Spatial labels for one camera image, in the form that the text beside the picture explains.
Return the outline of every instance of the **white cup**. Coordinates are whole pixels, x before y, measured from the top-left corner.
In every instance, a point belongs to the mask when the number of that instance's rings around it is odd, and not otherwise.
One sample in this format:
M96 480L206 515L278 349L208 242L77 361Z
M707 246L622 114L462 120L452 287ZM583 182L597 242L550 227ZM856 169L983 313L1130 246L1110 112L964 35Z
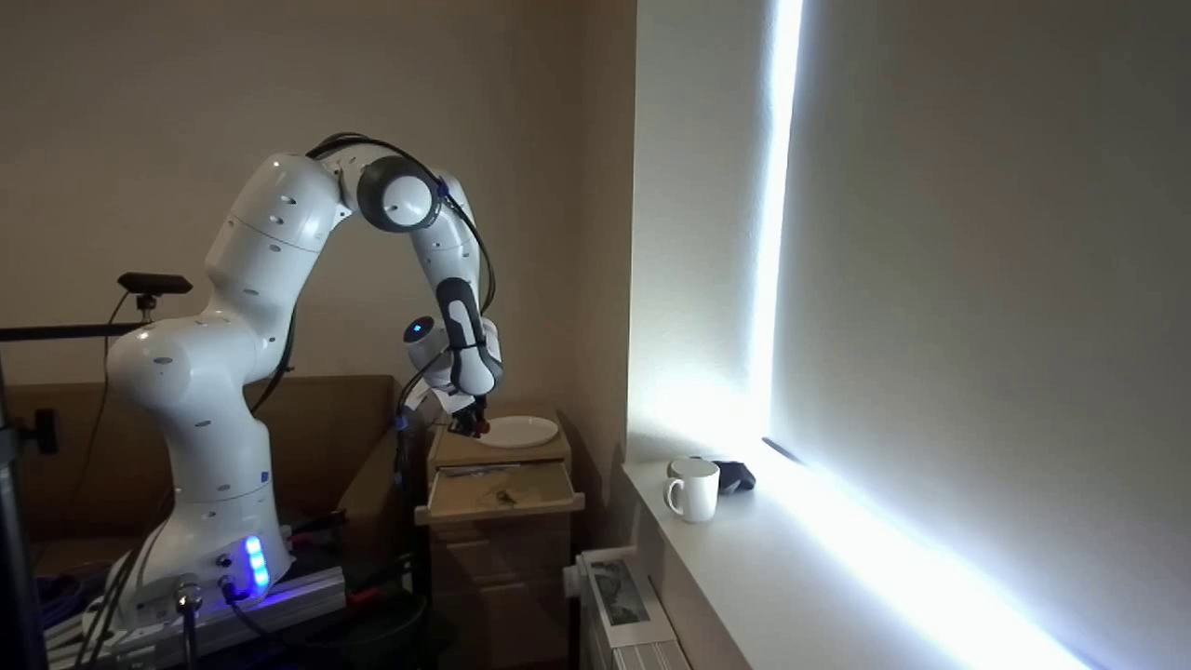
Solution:
M718 501L718 464L697 458L669 462L664 498L682 522L711 522Z

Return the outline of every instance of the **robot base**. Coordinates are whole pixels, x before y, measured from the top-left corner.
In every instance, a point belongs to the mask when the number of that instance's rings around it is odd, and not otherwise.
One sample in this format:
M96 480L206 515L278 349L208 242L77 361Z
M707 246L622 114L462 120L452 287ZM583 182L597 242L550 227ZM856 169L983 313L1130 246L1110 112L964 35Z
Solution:
M238 612L268 634L285 634L302 623L335 614L346 606L346 580L341 571L319 571L294 580L278 580L263 599L238 599ZM249 629L223 599L201 603L192 617L192 649L196 655L212 655L236 644L244 644L259 638ZM50 629L50 666L70 670L77 644L87 634L87 614ZM181 617L170 627L153 629L120 629L103 651L102 666L130 666L130 670L153 670L153 666L181 666L187 664L187 629Z

